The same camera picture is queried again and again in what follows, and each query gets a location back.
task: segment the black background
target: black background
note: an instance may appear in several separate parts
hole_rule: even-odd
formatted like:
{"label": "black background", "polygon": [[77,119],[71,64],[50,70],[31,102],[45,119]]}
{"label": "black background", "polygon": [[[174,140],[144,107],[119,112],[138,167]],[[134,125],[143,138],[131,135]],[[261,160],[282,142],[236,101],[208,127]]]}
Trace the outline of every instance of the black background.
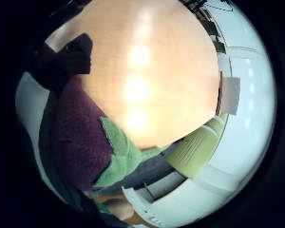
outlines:
{"label": "black background", "polygon": [[[20,147],[14,89],[33,31],[62,1],[0,1],[0,227],[105,227],[65,206]],[[285,1],[235,0],[272,60],[278,111],[268,154],[245,189],[214,215],[188,227],[285,227]]]}

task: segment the purple sweater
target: purple sweater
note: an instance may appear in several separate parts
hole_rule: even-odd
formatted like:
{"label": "purple sweater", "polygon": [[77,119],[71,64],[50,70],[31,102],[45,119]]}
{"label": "purple sweater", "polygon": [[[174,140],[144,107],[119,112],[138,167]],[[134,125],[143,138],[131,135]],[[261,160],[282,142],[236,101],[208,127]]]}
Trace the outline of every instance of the purple sweater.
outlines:
{"label": "purple sweater", "polygon": [[83,91],[80,79],[72,77],[58,100],[51,147],[62,175],[83,191],[92,189],[113,153],[100,116],[105,114]]}

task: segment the table surface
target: table surface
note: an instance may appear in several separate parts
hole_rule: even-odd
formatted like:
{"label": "table surface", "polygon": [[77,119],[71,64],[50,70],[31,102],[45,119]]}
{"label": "table surface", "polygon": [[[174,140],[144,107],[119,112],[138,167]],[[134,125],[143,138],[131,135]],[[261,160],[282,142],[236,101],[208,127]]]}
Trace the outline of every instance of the table surface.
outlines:
{"label": "table surface", "polygon": [[94,47],[83,88],[139,147],[163,146],[216,113],[218,56],[178,0],[93,0],[56,30],[58,50],[82,32]]}

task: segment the yellow-green cloth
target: yellow-green cloth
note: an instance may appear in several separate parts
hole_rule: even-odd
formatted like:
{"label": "yellow-green cloth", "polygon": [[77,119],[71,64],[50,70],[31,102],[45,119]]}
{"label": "yellow-green cloth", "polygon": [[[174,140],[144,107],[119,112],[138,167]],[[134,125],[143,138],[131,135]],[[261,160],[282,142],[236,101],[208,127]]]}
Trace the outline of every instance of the yellow-green cloth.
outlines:
{"label": "yellow-green cloth", "polygon": [[167,161],[183,175],[189,178],[196,177],[213,156],[227,116],[226,113],[222,113],[187,135],[173,153],[166,156]]}
{"label": "yellow-green cloth", "polygon": [[96,187],[107,187],[121,181],[132,173],[141,162],[151,159],[162,152],[162,148],[152,147],[143,152],[129,139],[125,133],[109,118],[100,118],[104,132],[114,154],[111,156],[110,165],[97,179]]}

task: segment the person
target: person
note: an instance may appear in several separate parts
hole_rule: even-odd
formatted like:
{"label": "person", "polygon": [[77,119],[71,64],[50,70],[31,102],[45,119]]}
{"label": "person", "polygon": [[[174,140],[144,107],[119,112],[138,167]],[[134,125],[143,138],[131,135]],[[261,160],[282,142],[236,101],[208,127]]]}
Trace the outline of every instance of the person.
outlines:
{"label": "person", "polygon": [[[88,199],[80,189],[74,186],[74,184],[69,182],[66,175],[58,169],[55,151],[52,150],[51,145],[51,128],[53,120],[55,120],[57,104],[68,84],[71,86],[77,84],[76,86],[78,88],[74,93],[70,93],[75,96],[85,96],[80,87],[79,79],[76,78],[75,75],[87,74],[90,72],[92,45],[92,41],[86,34],[76,37],[57,53],[47,44],[43,44],[38,51],[38,57],[34,62],[34,66],[29,71],[42,87],[51,91],[40,127],[39,140],[41,160],[47,176],[66,203],[77,211],[88,213],[92,207],[90,199]],[[66,89],[65,93],[67,97],[69,97],[68,92],[69,91]],[[76,144],[80,143],[78,139],[73,140]],[[104,157],[101,160],[96,160],[96,162],[102,161],[105,161]],[[109,215],[113,215],[119,220],[125,220],[130,218],[134,213],[133,207],[125,199],[113,198],[104,202],[98,202],[96,200],[95,202],[100,211],[107,214],[107,216],[104,216],[106,220],[109,219],[110,223],[115,226],[126,227],[126,224],[119,222],[113,217],[109,217]]]}

